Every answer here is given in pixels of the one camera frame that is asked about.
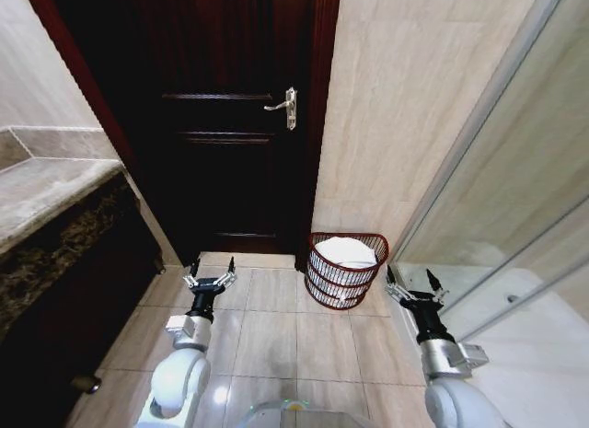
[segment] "red wicker basket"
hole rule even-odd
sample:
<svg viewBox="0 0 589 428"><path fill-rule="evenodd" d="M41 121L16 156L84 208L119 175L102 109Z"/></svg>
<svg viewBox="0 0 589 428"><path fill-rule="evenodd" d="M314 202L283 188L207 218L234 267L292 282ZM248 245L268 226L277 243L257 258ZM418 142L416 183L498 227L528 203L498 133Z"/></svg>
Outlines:
<svg viewBox="0 0 589 428"><path fill-rule="evenodd" d="M349 269L325 259L316 244L330 237L353 237L373 249L376 265ZM309 237L309 261L306 266L305 287L322 306L336 310L356 307L364 300L380 266L388 258L388 242L376 233L312 233Z"/></svg>

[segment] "glass shower door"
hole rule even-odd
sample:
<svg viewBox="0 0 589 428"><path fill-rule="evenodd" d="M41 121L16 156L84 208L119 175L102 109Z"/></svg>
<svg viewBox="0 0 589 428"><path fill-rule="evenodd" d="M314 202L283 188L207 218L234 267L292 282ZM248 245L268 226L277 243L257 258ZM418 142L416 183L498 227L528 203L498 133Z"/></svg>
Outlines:
<svg viewBox="0 0 589 428"><path fill-rule="evenodd" d="M587 426L589 0L560 0L392 262L450 293L441 319L491 358L473 382L514 428Z"/></svg>

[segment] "tiled floor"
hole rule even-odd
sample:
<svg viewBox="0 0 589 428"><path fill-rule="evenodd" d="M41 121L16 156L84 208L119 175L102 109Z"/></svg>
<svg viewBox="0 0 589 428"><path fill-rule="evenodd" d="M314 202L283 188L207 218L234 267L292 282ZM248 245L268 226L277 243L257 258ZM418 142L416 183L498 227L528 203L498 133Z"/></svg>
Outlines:
<svg viewBox="0 0 589 428"><path fill-rule="evenodd" d="M198 275L219 275L227 262L225 254L205 255ZM276 399L362 414L382 428L433 426L421 371L395 331L382 277L348 313L316 303L292 257L239 255L236 262L237 282L215 300L207 354L213 375L195 428L233 428L251 405ZM172 350L164 324L191 304L182 272L170 266L154 279L97 371L102 389L79 400L68 426L136 422L151 372Z"/></svg>

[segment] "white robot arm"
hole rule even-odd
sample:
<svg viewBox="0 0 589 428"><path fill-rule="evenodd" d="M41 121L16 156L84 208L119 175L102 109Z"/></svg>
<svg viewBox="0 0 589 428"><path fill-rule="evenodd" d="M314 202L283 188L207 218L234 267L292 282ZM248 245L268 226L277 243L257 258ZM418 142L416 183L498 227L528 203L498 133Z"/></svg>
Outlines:
<svg viewBox="0 0 589 428"><path fill-rule="evenodd" d="M489 362L478 345L456 343L438 317L446 290L427 271L434 294L407 291L388 269L388 293L407 308L419 330L422 369L428 387L425 406L436 428L506 428L509 425L487 397L465 379Z"/></svg>
<svg viewBox="0 0 589 428"><path fill-rule="evenodd" d="M160 362L151 378L151 393L135 426L139 428L192 427L196 410L209 382L211 365L206 352L211 340L213 304L237 278L233 258L220 278L196 280L197 263L184 281L194 293L186 315L172 316L166 331L174 338L175 351Z"/></svg>
<svg viewBox="0 0 589 428"><path fill-rule="evenodd" d="M236 280L233 259L226 274L220 278L196 280L198 265L191 267L184 277L194 293L191 311L172 316L166 331L174 338L174 351L156 368L151 381L151 393L136 426L139 428L192 427L201 396L206 389L211 366L206 351L211 339L214 298ZM435 294L407 291L394 282L389 269L387 290L402 307L413 314L422 349L422 368L428 387L425 405L437 428L506 428L501 414L478 389L465 381L472 369L489 362L477 345L456 343L438 317L445 291L428 271ZM298 402L262 404L246 415L240 426L277 427L281 425L283 410ZM300 417L326 417L320 411L305 411ZM350 420L345 426L371 426L362 418Z"/></svg>

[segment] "door panel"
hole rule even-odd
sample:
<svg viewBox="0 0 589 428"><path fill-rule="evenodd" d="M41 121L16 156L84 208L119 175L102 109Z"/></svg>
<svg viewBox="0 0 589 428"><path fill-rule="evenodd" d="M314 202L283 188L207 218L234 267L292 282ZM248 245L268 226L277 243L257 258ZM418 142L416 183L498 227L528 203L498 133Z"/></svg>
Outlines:
<svg viewBox="0 0 589 428"><path fill-rule="evenodd" d="M295 252L313 0L55 0L183 262ZM297 127L264 105L298 90Z"/></svg>

